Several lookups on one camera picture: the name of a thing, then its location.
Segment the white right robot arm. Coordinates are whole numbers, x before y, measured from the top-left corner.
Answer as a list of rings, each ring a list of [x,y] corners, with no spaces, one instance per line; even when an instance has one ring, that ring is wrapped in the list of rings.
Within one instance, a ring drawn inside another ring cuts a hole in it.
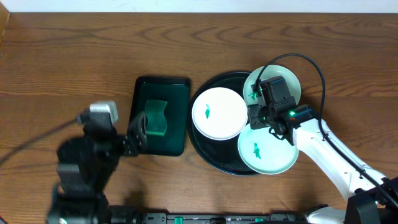
[[[332,181],[346,200],[346,210],[329,206],[305,214],[309,223],[397,223],[397,179],[388,179],[354,154],[330,130],[320,113],[309,105],[299,106],[293,90],[298,81],[282,76],[249,78],[244,89],[250,128],[264,132],[266,151],[293,147],[304,152]]]

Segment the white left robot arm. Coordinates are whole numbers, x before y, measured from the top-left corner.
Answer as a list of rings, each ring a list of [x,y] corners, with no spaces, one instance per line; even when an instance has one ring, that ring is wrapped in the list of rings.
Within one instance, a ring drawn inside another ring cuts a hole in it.
[[[108,112],[85,110],[77,121],[84,135],[65,141],[57,151],[60,183],[53,189],[46,223],[142,223],[134,207],[110,205],[104,189],[122,156],[146,151],[145,112],[133,118],[125,135],[117,133]]]

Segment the green wavy sponge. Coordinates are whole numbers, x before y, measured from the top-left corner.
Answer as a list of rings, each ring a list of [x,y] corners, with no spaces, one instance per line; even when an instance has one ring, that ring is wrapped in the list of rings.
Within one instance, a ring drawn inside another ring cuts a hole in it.
[[[148,135],[164,136],[167,130],[165,108],[167,102],[163,100],[147,100],[144,112],[147,117],[146,131]]]

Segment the white plate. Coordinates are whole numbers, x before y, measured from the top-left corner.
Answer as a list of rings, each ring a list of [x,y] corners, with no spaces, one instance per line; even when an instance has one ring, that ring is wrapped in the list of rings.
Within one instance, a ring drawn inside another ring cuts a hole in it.
[[[192,120],[205,137],[224,141],[236,137],[246,126],[248,109],[234,90],[215,87],[200,93],[193,102]]]

